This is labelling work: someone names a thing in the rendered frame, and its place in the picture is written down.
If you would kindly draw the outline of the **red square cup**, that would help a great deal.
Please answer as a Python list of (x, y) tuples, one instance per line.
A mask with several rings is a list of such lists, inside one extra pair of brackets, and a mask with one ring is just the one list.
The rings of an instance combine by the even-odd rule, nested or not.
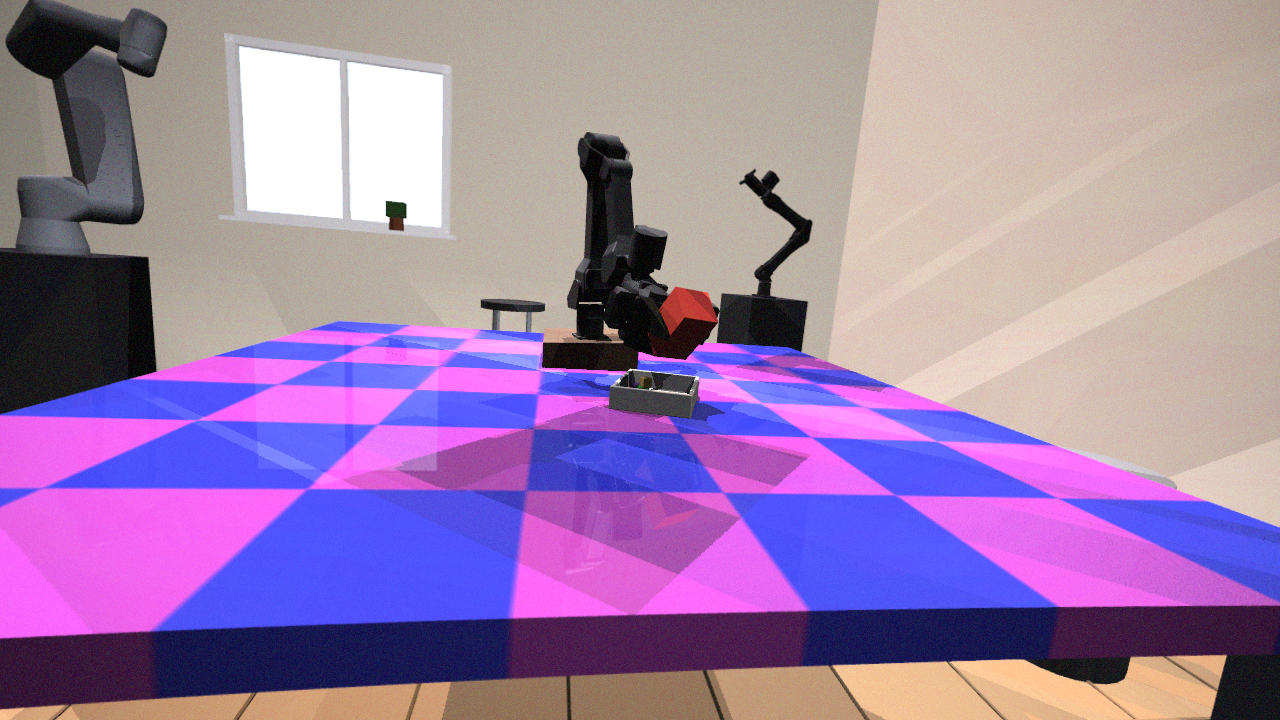
[(707, 292), (675, 287), (659, 309), (669, 340), (650, 334), (654, 357), (686, 360), (719, 323)]

